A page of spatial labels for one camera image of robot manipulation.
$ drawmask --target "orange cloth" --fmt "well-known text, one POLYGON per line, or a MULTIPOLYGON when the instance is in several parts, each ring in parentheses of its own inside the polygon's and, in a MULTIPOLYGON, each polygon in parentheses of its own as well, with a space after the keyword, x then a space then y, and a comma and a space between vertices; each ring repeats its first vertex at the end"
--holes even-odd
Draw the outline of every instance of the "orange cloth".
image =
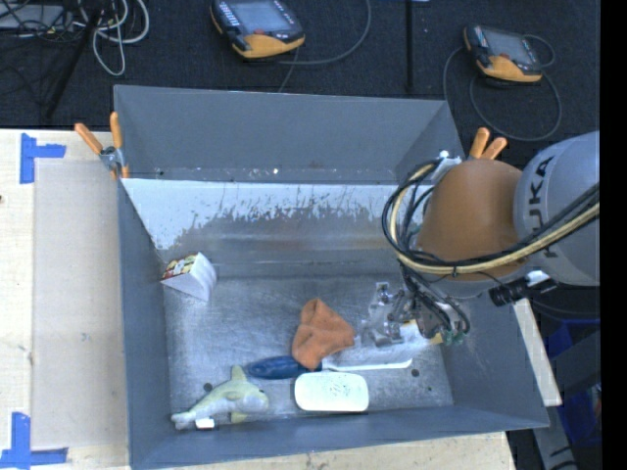
POLYGON ((351 324, 320 298, 309 300, 301 310, 301 323, 292 342, 292 356, 309 370, 323 358, 355 344, 351 324))

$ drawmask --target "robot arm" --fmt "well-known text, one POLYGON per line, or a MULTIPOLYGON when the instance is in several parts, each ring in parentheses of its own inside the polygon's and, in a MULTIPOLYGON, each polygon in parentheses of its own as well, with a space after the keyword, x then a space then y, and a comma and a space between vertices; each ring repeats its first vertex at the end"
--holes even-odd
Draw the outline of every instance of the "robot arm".
POLYGON ((405 287, 379 290, 370 306, 380 344, 412 316, 425 337, 458 341, 470 327, 459 302, 484 291, 502 305, 547 281, 599 285, 599 132, 552 145, 522 171, 472 152, 440 156, 399 186, 382 223, 405 287))

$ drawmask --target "yellow cable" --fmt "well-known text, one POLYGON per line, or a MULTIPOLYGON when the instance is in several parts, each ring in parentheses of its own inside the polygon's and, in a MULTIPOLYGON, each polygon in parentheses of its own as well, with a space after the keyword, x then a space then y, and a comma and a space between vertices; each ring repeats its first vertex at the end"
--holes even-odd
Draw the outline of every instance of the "yellow cable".
MULTIPOLYGON (((599 203, 596 203, 590 209, 576 217, 572 218, 567 223, 563 224, 557 230, 546 234, 540 239, 532 242, 528 246, 519 249, 513 253, 505 255, 500 258, 492 259, 490 261, 484 261, 480 263, 470 264, 468 266, 431 266, 429 264, 422 264, 412 259, 409 259, 407 256, 402 255, 401 253, 397 253, 397 258, 406 266, 410 267, 416 271, 422 271, 425 273, 431 273, 434 275, 452 275, 453 273, 475 273, 477 271, 485 271, 491 268, 495 268, 497 266, 502 266, 504 264, 508 264, 510 262, 516 261, 521 258, 525 258, 526 256, 532 255, 533 253, 542 250, 547 245, 558 241, 571 231, 574 231, 576 228, 584 224, 586 221, 592 219, 596 215, 599 214, 599 203)), ((398 244, 398 240, 396 235, 392 237, 394 241, 398 244)))
MULTIPOLYGON (((421 175, 429 172, 435 165, 436 164, 427 164, 421 167, 417 172, 415 172, 411 176, 409 181, 412 181, 416 179, 417 177, 420 177, 421 175)), ((394 240, 396 244, 399 243, 397 239, 397 230, 396 230, 397 215, 399 213, 399 209, 401 208, 401 203, 403 202, 403 198, 405 197, 409 189, 410 188, 407 187, 396 198, 394 205, 392 207, 392 211, 390 213, 390 220, 388 221, 390 236, 392 237, 392 239, 394 240)), ((397 258, 404 265, 410 267, 411 269, 415 271, 431 273, 433 275, 452 275, 454 273, 463 274, 463 273, 475 273, 477 271, 485 271, 491 268, 496 268, 498 266, 502 266, 504 264, 517 261, 519 259, 530 256, 536 253, 537 251, 544 249, 546 246, 552 244, 553 242, 557 242, 559 239, 563 238, 568 233, 574 231, 576 228, 578 228, 582 224, 585 224, 586 221, 598 215, 599 210, 600 210, 600 203, 596 203, 594 206, 592 206, 588 210, 580 213, 579 215, 569 220, 567 223, 561 225, 560 228, 557 228, 551 233, 545 234, 543 237, 532 242, 528 246, 525 246, 524 248, 521 248, 517 251, 514 251, 513 253, 502 256, 500 258, 492 259, 490 261, 479 262, 479 263, 470 264, 467 266, 453 267, 453 266, 432 266, 430 264, 422 264, 398 252, 397 252, 397 258)))

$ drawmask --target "device screen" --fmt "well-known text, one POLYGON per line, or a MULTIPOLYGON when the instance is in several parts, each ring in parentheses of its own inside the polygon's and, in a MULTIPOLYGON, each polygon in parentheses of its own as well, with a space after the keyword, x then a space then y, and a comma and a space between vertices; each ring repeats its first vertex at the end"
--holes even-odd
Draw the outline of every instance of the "device screen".
POLYGON ((495 55, 505 52, 513 61, 523 65, 530 65, 532 63, 529 53, 522 44, 520 37, 506 33, 494 32, 493 30, 485 27, 482 28, 482 31, 495 55))
POLYGON ((283 15, 269 2, 231 2, 231 10, 240 23, 263 31, 278 31, 287 27, 283 15))

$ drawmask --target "blue tape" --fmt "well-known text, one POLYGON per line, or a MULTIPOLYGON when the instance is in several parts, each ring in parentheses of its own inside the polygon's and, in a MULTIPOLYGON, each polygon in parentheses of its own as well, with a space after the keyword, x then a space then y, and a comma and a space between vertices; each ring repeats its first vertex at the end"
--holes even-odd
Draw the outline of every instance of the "blue tape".
POLYGON ((65 463, 68 448, 30 450, 30 418, 20 412, 12 414, 11 448, 0 454, 0 468, 30 470, 31 465, 65 463))
POLYGON ((37 140, 23 132, 20 162, 20 183, 32 183, 35 180, 35 159, 60 159, 65 154, 65 146, 37 146, 37 140))

